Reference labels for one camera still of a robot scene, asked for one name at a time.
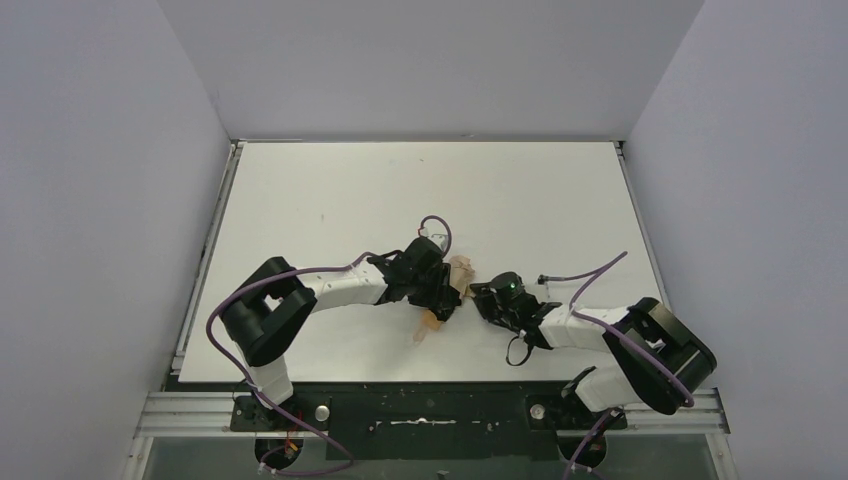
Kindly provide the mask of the aluminium frame rail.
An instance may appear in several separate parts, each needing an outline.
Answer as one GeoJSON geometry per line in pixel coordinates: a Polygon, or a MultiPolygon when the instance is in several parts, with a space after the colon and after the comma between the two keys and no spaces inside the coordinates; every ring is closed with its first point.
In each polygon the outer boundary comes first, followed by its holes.
{"type": "Polygon", "coordinates": [[[672,416],[628,406],[583,447],[552,382],[302,384],[294,422],[241,387],[151,393],[127,479],[734,479],[716,389],[672,416]]]}

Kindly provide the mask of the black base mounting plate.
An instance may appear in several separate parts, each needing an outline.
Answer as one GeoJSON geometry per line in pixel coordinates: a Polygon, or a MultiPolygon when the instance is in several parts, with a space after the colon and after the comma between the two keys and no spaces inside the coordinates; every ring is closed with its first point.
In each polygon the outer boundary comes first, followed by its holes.
{"type": "Polygon", "coordinates": [[[281,434],[297,440],[299,421],[324,432],[357,460],[471,460],[526,457],[596,467],[607,456],[607,430],[622,430],[624,415],[604,422],[580,443],[599,414],[585,410],[564,381],[308,383],[276,412],[252,394],[234,399],[237,432],[281,434]]]}

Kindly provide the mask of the beige folding umbrella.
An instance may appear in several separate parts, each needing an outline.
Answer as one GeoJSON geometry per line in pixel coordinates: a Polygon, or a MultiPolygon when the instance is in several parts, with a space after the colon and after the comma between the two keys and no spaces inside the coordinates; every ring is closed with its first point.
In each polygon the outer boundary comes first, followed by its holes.
{"type": "Polygon", "coordinates": [[[440,330],[463,300],[471,296],[470,284],[475,276],[471,260],[463,255],[454,255],[449,259],[448,265],[450,270],[447,275],[447,298],[450,306],[446,313],[434,313],[431,309],[422,312],[419,326],[413,334],[415,345],[420,344],[431,331],[440,330]]]}

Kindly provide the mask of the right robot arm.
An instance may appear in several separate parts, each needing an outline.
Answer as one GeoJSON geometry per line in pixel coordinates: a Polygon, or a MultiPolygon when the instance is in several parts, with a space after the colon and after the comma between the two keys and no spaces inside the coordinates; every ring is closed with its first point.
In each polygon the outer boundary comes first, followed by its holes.
{"type": "Polygon", "coordinates": [[[616,308],[580,307],[545,299],[506,272],[470,287],[488,323],[514,333],[527,350],[580,349],[610,355],[610,366],[590,365],[565,388],[589,412],[642,403],[673,415],[694,404],[694,392],[717,359],[660,300],[643,297],[616,308]]]}

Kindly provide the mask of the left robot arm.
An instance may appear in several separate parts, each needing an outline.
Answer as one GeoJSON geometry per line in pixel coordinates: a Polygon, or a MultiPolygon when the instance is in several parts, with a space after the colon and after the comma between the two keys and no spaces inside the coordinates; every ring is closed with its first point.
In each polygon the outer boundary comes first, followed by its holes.
{"type": "Polygon", "coordinates": [[[311,314],[407,301],[424,310],[426,327],[437,328],[462,304],[473,277],[469,258],[447,257],[428,237],[417,237],[404,250],[365,252],[342,267],[296,269],[272,257],[211,318],[222,322],[238,348],[224,356],[260,404],[273,409],[293,396],[284,355],[311,314]]]}

